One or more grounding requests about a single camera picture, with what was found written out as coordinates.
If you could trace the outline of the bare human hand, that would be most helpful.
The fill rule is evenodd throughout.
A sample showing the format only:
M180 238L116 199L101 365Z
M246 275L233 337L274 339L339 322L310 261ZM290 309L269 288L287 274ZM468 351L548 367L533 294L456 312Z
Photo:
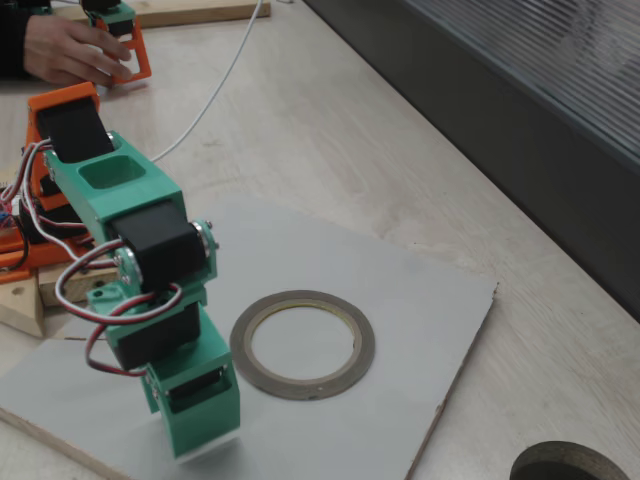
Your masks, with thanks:
M58 16L32 16L27 22L24 70L50 84L109 87L132 78L123 64L130 59L130 50L101 29Z

